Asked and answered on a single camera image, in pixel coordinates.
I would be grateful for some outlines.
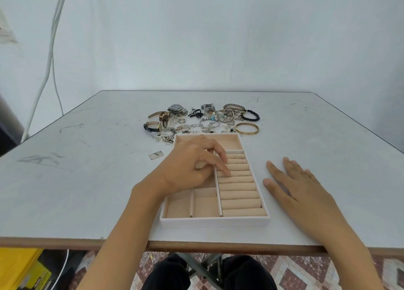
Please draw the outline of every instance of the white jewelry tray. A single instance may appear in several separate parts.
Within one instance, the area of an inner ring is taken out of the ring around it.
[[[176,134],[174,147],[200,134]],[[263,226],[270,214],[236,133],[204,134],[226,151],[231,177],[214,173],[200,186],[167,196],[160,221],[164,228]]]

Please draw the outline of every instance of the fingernail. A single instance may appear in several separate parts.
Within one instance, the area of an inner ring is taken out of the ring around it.
[[[262,182],[264,183],[264,186],[268,186],[271,183],[270,179],[264,179]]]

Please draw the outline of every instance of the beige ring roll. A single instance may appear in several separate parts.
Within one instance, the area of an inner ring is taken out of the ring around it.
[[[249,164],[227,164],[230,171],[248,171],[250,170]]]
[[[226,154],[227,159],[245,159],[245,154]]]
[[[227,183],[253,183],[254,178],[252,176],[232,176],[232,177],[219,177],[217,179],[219,184]]]
[[[222,200],[222,210],[260,208],[260,207],[261,207],[261,199]]]
[[[231,176],[251,176],[251,171],[230,171]],[[217,177],[223,177],[223,172],[217,171]]]
[[[220,191],[256,191],[255,183],[219,184]]]
[[[259,199],[258,191],[220,191],[221,200]]]
[[[264,208],[225,209],[223,216],[266,216]]]
[[[245,159],[227,159],[228,164],[246,164],[247,160]]]

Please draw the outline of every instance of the black braided bracelet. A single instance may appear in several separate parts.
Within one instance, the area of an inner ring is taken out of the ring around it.
[[[250,109],[247,109],[246,112],[249,112],[249,113],[255,115],[255,116],[256,116],[256,119],[246,118],[243,114],[240,114],[240,118],[241,118],[241,119],[246,120],[246,121],[252,121],[252,122],[256,122],[256,121],[259,120],[259,115],[258,115],[256,112],[253,112],[253,111],[250,110]]]

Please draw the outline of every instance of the black pants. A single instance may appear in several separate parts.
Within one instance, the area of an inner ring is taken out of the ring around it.
[[[142,290],[187,290],[191,282],[185,270],[187,263],[177,254],[156,263],[146,278]],[[212,274],[217,267],[209,270]],[[276,290],[272,276],[248,255],[236,255],[223,260],[225,290]]]

